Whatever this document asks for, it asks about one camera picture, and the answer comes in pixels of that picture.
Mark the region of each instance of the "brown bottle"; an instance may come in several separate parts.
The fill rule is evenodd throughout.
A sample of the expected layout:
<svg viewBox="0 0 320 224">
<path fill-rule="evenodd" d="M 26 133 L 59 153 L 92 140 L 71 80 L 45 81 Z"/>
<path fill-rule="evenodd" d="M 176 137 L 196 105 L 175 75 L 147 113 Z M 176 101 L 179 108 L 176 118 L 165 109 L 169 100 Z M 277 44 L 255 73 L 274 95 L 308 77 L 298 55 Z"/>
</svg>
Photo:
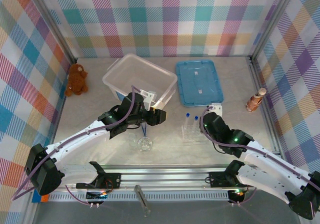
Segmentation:
<svg viewBox="0 0 320 224">
<path fill-rule="evenodd" d="M 262 102 L 263 97 L 267 93 L 265 88 L 259 89 L 258 93 L 250 98 L 250 100 L 246 103 L 246 108 L 249 112 L 255 111 Z"/>
</svg>

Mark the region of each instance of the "test tube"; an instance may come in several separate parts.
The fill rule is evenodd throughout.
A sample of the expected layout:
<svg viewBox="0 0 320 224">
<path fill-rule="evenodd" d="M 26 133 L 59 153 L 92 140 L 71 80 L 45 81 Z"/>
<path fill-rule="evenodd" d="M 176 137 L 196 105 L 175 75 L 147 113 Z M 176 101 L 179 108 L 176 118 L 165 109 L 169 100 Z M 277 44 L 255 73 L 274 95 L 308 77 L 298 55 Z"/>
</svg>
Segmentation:
<svg viewBox="0 0 320 224">
<path fill-rule="evenodd" d="M 185 115 L 185 121 L 184 121 L 184 126 L 183 126 L 183 129 L 187 129 L 187 126 L 188 126 L 188 120 L 189 120 L 189 117 L 190 117 L 190 113 L 187 113 Z"/>
<path fill-rule="evenodd" d="M 194 133 L 195 132 L 195 130 L 196 130 L 196 127 L 197 127 L 197 124 L 198 124 L 198 116 L 195 116 L 194 117 L 194 121 L 193 121 L 193 125 L 192 125 L 192 133 Z"/>
</svg>

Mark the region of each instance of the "brown teddy bear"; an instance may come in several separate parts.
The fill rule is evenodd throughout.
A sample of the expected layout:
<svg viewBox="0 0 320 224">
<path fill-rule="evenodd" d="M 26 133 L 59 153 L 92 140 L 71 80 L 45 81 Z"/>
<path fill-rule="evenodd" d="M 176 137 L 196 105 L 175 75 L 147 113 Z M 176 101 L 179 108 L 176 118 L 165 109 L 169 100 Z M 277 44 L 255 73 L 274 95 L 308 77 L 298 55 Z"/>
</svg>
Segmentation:
<svg viewBox="0 0 320 224">
<path fill-rule="evenodd" d="M 87 74 L 88 73 L 85 72 L 82 65 L 77 63 L 71 65 L 68 75 L 68 84 L 66 85 L 67 87 L 64 92 L 67 97 L 70 97 L 72 93 L 80 95 L 88 91 L 85 81 Z"/>
</svg>

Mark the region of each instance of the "white tabletop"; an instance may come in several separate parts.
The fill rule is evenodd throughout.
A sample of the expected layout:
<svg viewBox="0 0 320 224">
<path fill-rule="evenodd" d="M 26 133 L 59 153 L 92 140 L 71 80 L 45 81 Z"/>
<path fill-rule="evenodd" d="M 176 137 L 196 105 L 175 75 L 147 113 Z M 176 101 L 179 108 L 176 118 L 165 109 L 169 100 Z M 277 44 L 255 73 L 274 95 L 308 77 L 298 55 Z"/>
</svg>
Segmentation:
<svg viewBox="0 0 320 224">
<path fill-rule="evenodd" d="M 223 120 L 231 129 L 241 129 L 253 136 L 265 148 L 271 150 L 270 133 L 266 128 L 260 109 L 247 112 L 246 102 L 255 93 L 247 60 L 244 57 L 170 57 L 146 58 L 168 71 L 175 73 L 176 63 L 183 60 L 211 59 L 214 62 L 223 90 Z M 110 89 L 102 82 L 108 67 L 115 58 L 79 59 L 88 76 L 89 91 L 81 96 L 66 98 L 60 123 L 55 136 L 59 142 L 82 130 L 121 102 L 116 100 Z M 69 164 L 84 164 L 97 161 L 101 165 L 227 165 L 234 156 L 219 154 L 210 141 L 186 143 L 182 140 L 181 126 L 186 113 L 193 118 L 200 116 L 204 107 L 186 108 L 181 105 L 178 87 L 176 93 L 164 107 L 166 121 L 154 127 L 147 127 L 147 136 L 153 140 L 149 152 L 141 152 L 128 143 L 129 134 L 141 138 L 141 129 L 127 130 L 111 140 L 97 143 L 85 153 L 77 155 Z"/>
</svg>

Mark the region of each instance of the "blue lid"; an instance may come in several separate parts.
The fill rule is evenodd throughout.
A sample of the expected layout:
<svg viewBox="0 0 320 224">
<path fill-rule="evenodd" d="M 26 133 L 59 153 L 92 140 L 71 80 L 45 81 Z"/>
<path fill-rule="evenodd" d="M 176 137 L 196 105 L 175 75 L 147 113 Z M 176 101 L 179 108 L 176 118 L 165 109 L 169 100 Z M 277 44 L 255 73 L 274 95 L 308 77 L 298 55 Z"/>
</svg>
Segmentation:
<svg viewBox="0 0 320 224">
<path fill-rule="evenodd" d="M 211 60 L 178 62 L 175 66 L 181 103 L 186 107 L 222 103 L 224 95 Z"/>
</svg>

